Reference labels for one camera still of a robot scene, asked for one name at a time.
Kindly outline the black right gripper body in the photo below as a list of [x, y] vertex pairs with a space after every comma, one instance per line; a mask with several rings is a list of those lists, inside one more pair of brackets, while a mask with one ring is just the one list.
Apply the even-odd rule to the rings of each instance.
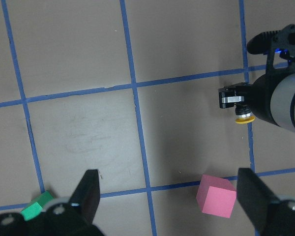
[[265, 74], [246, 89], [243, 104], [259, 119], [273, 122], [270, 100], [276, 86], [295, 73], [295, 25], [282, 30], [266, 31], [253, 37], [246, 45], [247, 52], [267, 56]]

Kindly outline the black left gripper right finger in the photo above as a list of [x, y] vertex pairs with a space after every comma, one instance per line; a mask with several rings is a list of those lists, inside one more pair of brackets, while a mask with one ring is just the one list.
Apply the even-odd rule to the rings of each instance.
[[279, 198], [250, 168], [239, 168], [236, 195], [252, 225], [262, 235], [278, 210]]

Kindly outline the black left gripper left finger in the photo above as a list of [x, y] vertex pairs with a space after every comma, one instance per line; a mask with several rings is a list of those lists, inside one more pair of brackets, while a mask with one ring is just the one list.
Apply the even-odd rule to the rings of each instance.
[[99, 172], [87, 170], [68, 203], [88, 222], [92, 223], [100, 202]]

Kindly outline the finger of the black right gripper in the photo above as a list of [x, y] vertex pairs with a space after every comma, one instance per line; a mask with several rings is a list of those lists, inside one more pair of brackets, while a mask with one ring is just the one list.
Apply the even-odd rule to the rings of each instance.
[[219, 107], [226, 109], [235, 105], [246, 106], [250, 89], [251, 85], [248, 83], [238, 83], [219, 88]]

